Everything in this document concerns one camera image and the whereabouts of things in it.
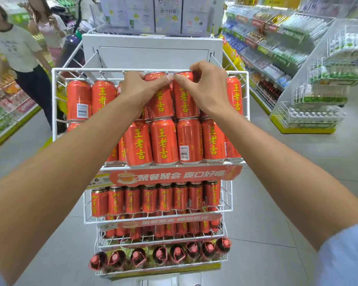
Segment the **person's left hand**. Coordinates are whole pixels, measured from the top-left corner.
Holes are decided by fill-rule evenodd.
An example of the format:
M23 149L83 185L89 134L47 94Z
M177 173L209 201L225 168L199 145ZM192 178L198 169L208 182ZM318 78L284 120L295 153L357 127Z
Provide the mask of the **person's left hand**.
M143 107L153 95L146 94L147 81L144 75L137 71L128 71L124 74L124 81L121 85L120 98L124 98L133 118L138 118Z

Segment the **person's right hand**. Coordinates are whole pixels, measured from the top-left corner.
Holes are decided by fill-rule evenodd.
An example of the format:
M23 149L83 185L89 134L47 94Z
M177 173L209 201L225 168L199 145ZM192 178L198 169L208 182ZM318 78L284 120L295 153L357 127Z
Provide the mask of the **person's right hand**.
M197 91L190 94L196 105L212 119L231 109L226 93L227 72L213 63L199 61L191 65L193 76L198 76Z

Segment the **red herbal tea can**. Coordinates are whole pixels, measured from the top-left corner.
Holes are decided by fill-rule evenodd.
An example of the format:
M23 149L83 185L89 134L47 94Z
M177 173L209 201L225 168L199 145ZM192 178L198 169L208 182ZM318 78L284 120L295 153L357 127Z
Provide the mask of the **red herbal tea can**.
M160 119L172 118L174 116L174 106L171 95L171 82L166 86L156 89L154 95L143 107L141 118Z
M199 118L200 109L194 99L176 79L172 81L175 103L175 113L177 119Z

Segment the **person's right forearm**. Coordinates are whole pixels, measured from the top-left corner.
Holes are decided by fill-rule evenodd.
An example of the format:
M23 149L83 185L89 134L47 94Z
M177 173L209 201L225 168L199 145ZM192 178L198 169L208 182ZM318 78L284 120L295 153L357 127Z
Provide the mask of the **person's right forearm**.
M229 104L201 106L241 151L277 206L319 250L339 232L358 225L358 198L324 169L263 131Z

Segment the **person's left forearm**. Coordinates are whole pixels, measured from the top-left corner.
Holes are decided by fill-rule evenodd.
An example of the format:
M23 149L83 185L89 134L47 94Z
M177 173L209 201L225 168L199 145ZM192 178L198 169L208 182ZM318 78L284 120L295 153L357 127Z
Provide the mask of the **person's left forearm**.
M62 138L0 179L0 274L8 286L16 283L101 168L85 170L58 143Z

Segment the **white end panel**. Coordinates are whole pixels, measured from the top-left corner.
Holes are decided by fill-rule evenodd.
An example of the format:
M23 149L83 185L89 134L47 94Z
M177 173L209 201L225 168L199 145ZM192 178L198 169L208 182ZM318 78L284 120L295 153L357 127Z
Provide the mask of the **white end panel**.
M202 60L221 65L223 58L223 41L213 37L87 33L82 41L88 77L115 83L124 78L123 71L179 72Z

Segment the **stack of yellow packets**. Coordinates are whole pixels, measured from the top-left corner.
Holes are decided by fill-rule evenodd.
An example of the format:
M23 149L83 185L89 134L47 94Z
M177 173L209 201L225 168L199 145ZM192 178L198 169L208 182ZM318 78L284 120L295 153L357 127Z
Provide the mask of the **stack of yellow packets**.
M239 53L228 43L226 36L220 35L219 38L223 40L223 68L226 71L244 71L245 63Z

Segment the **stack of large red cans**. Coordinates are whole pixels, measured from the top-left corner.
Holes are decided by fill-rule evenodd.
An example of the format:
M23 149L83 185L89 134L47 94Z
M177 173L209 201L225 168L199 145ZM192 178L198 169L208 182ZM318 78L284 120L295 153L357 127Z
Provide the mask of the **stack of large red cans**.
M89 171L101 167L121 138L129 166L229 158L225 154L224 143L227 141L240 151L216 122L221 131L217 132L218 139L206 135L205 131L201 135L201 125L196 119L180 119L177 134L170 118L144 120L140 116L134 119L125 99L119 95L81 127L64 135L58 143Z

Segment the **pastel printed carton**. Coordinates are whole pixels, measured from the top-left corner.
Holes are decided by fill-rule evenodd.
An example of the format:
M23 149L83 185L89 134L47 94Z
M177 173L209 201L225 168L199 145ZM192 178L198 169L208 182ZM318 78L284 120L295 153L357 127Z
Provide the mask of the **pastel printed carton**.
M155 33L181 34L183 0L154 0Z
M186 36L209 36L214 8L211 0L182 0L181 33Z
M100 0L110 26L121 33L155 32L154 0Z

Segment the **drinks shelf unit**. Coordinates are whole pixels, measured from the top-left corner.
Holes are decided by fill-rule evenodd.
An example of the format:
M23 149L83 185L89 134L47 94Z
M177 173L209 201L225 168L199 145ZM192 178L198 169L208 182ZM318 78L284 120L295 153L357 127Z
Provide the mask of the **drinks shelf unit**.
M222 33L250 72L250 92L271 114L335 18L227 0Z

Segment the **red promo shelf strip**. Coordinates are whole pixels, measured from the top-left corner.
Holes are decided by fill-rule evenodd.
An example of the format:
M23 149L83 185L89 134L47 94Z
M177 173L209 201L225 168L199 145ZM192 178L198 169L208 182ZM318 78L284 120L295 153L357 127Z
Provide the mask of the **red promo shelf strip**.
M103 182L115 186L138 186L168 183L234 180L242 170L241 165L207 165L176 168L149 168L112 171Z

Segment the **row of slim red cans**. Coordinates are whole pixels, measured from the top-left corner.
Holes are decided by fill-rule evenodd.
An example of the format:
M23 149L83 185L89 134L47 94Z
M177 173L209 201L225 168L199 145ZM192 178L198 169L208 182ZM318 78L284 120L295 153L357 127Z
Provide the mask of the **row of slim red cans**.
M217 210L222 203L220 181L158 183L138 186L111 185L91 189L90 211L94 218L123 214L181 214L203 208Z

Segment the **yellow-green price tag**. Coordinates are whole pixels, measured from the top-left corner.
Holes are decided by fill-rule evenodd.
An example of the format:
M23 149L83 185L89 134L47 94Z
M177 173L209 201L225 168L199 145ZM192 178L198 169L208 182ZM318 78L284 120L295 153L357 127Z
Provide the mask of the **yellow-green price tag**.
M101 187L112 186L114 183L110 180L110 172L98 173L87 186L87 190Z

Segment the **row of short red cans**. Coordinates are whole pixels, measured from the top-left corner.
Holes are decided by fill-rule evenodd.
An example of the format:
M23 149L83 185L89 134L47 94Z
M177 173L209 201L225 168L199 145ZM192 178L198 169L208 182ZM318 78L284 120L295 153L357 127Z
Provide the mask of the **row of short red cans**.
M200 210L171 210L167 212L156 211L153 213L123 214L119 216L107 216L107 220L153 217L161 215L195 214L201 212L216 212L217 207L202 208ZM198 236L216 235L223 230L223 216L221 219L212 221L198 221L189 223L165 224L156 226L144 226L137 228L118 228L114 230L101 231L100 237L119 241L155 241L174 238L190 238Z

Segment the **row of dark red-capped bottles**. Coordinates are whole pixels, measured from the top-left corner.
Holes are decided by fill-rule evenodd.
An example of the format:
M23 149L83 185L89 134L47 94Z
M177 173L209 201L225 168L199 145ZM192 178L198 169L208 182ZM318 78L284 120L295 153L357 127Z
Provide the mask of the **row of dark red-capped bottles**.
M88 268L106 274L216 262L227 257L232 245L230 239L223 236L208 241L119 247L94 254L89 260Z

